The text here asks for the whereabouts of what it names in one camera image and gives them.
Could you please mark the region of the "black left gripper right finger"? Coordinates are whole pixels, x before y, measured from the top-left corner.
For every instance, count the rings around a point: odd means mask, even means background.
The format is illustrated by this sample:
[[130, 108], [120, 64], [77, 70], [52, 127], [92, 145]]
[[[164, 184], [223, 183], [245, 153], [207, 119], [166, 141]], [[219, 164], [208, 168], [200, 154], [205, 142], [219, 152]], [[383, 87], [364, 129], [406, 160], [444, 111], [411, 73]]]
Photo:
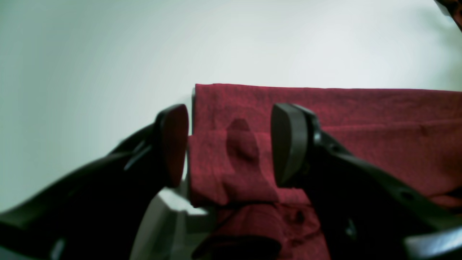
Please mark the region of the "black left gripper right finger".
[[354, 156], [311, 110], [274, 104], [271, 146], [277, 186], [305, 192], [332, 260], [461, 259], [461, 218]]

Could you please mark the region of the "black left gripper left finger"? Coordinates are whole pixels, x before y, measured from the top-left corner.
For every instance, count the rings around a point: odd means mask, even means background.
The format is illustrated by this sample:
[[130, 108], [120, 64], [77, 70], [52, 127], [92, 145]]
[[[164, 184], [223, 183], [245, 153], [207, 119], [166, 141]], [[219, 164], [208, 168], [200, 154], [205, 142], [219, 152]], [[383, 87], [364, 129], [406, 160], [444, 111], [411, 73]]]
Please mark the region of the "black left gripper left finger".
[[107, 155], [1, 213], [1, 249], [31, 260], [127, 260], [151, 200], [180, 184], [189, 118], [168, 107]]

